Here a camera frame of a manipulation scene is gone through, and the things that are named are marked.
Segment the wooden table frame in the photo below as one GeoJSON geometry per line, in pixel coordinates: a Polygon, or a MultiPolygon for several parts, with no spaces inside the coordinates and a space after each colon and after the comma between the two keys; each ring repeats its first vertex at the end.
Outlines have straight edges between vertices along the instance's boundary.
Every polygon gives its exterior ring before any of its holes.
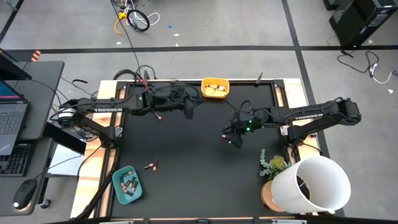
{"type": "MultiPolygon", "coordinates": [[[[230,79],[230,80],[253,80],[253,81],[255,81],[256,79],[230,79]]],[[[99,86],[99,91],[98,91],[98,99],[107,99],[107,98],[115,97],[116,86],[117,86],[118,82],[133,82],[133,81],[134,80],[103,80],[103,81],[101,81],[101,84],[99,86]]],[[[152,80],[152,82],[164,82],[164,81],[171,81],[171,80],[152,80]]],[[[180,81],[201,81],[201,80],[189,79],[189,80],[180,80],[180,81]]],[[[305,99],[301,80],[298,78],[286,78],[286,79],[283,79],[283,81],[284,81],[285,93],[286,93],[287,102],[289,104],[289,108],[307,106],[307,101],[305,99]]],[[[279,106],[284,106],[283,95],[282,95],[281,89],[279,87],[276,87],[275,89],[277,92],[277,99],[278,99],[279,106]]],[[[119,96],[120,96],[120,98],[123,98],[124,90],[120,91],[119,96]]],[[[97,123],[99,123],[103,126],[109,126],[111,124],[111,117],[112,117],[112,113],[95,113],[93,115],[93,121],[96,121],[97,123]]],[[[121,117],[122,117],[121,113],[116,113],[116,115],[114,115],[115,125],[118,125],[120,123],[121,117]]],[[[293,124],[304,125],[304,124],[307,124],[308,122],[311,122],[311,119],[294,121],[293,124]]],[[[308,138],[306,138],[304,143],[309,144],[314,147],[318,147],[316,138],[308,137],[308,138]]],[[[85,158],[87,158],[89,155],[91,155],[93,153],[93,151],[95,149],[97,149],[99,146],[100,146],[100,140],[95,140],[95,141],[89,142],[86,146],[85,158]]],[[[319,156],[319,152],[316,149],[306,146],[306,145],[299,146],[298,151],[300,153],[301,160],[309,158],[309,157],[319,156]]],[[[105,149],[100,148],[94,155],[91,156],[90,159],[88,159],[82,165],[81,170],[80,170],[79,182],[78,182],[78,185],[76,188],[75,199],[73,202],[72,212],[70,215],[71,218],[79,215],[83,211],[83,209],[88,205],[90,200],[93,198],[93,196],[96,193],[96,191],[99,187],[99,184],[100,184],[101,173],[105,172],[104,166],[107,165],[106,172],[108,173],[110,171],[110,168],[114,161],[114,154],[115,154],[114,149],[109,152],[105,152],[105,149]],[[103,163],[105,156],[109,157],[108,164],[103,163]]],[[[290,161],[292,163],[295,163],[295,160],[293,157],[290,157],[290,161]]],[[[103,197],[101,199],[101,202],[100,202],[101,208],[97,213],[99,217],[106,216],[109,200],[111,200],[110,185],[104,192],[103,197]]],[[[270,218],[283,218],[283,217],[260,217],[260,219],[270,219],[270,218]]],[[[197,219],[199,219],[199,218],[166,218],[166,219],[153,218],[151,220],[197,220],[197,219]]],[[[245,220],[245,219],[253,219],[253,217],[207,218],[207,219],[245,220]]],[[[140,221],[143,219],[136,218],[136,219],[129,219],[129,220],[140,221]]]]}

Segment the laptop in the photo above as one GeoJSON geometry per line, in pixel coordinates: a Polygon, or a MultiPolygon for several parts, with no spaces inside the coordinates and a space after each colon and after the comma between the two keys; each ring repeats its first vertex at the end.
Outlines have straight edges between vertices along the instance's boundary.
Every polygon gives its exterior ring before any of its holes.
{"type": "Polygon", "coordinates": [[[29,106],[22,95],[0,80],[0,156],[11,154],[29,106]]]}

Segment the gray concrete floor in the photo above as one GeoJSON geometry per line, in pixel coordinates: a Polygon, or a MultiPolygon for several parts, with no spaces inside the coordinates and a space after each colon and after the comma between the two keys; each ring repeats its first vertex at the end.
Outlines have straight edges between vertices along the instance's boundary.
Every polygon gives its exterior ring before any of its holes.
{"type": "MultiPolygon", "coordinates": [[[[334,35],[328,24],[332,12],[321,0],[288,0],[300,45],[328,45],[334,35]]],[[[0,47],[5,49],[70,49],[129,47],[125,35],[113,30],[116,20],[107,0],[25,1],[0,47]]],[[[0,4],[0,25],[5,12],[0,4]]],[[[292,45],[280,0],[268,1],[159,1],[140,0],[146,14],[158,12],[160,22],[145,33],[128,28],[135,47],[292,45]]],[[[373,45],[398,45],[398,13],[395,13],[371,38],[373,45]]],[[[338,45],[336,38],[330,45],[338,45]]],[[[398,68],[398,50],[375,51],[380,56],[376,77],[385,80],[398,68]]],[[[398,220],[396,173],[396,108],[398,77],[380,85],[338,63],[339,51],[303,52],[308,76],[317,103],[337,96],[352,97],[363,120],[357,126],[336,126],[325,131],[331,158],[344,168],[351,181],[352,194],[344,207],[347,217],[398,220]]],[[[364,52],[344,58],[366,68],[364,52]]],[[[147,52],[137,54],[140,64],[156,69],[159,78],[230,77],[301,78],[293,51],[200,51],[147,52]]],[[[82,78],[88,92],[98,89],[100,80],[109,80],[123,68],[137,68],[132,53],[43,54],[44,60],[63,60],[63,77],[82,78]]],[[[69,98],[84,93],[61,81],[69,98]]],[[[37,208],[29,217],[1,217],[1,223],[45,223],[67,220],[70,215],[75,179],[53,179],[47,197],[54,204],[37,208]]]]}
{"type": "MultiPolygon", "coordinates": [[[[18,0],[12,0],[11,3],[16,6],[18,0]]],[[[11,13],[12,9],[2,0],[0,2],[0,30],[6,25],[11,13]]]]}

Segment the white bucket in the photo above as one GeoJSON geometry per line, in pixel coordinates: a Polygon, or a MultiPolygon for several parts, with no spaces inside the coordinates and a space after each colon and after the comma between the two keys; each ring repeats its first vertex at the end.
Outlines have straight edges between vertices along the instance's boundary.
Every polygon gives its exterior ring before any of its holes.
{"type": "Polygon", "coordinates": [[[271,185],[274,202],[289,213],[324,212],[342,208],[351,195],[344,170],[323,156],[302,160],[275,177],[271,185]],[[299,189],[299,176],[310,191],[308,200],[299,189]]]}

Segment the laptop screen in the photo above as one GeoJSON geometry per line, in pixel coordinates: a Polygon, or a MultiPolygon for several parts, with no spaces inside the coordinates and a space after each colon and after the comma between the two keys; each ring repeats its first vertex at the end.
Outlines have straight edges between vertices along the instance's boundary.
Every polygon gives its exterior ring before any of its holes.
{"type": "Polygon", "coordinates": [[[21,101],[21,98],[8,85],[0,82],[0,102],[21,101]]]}

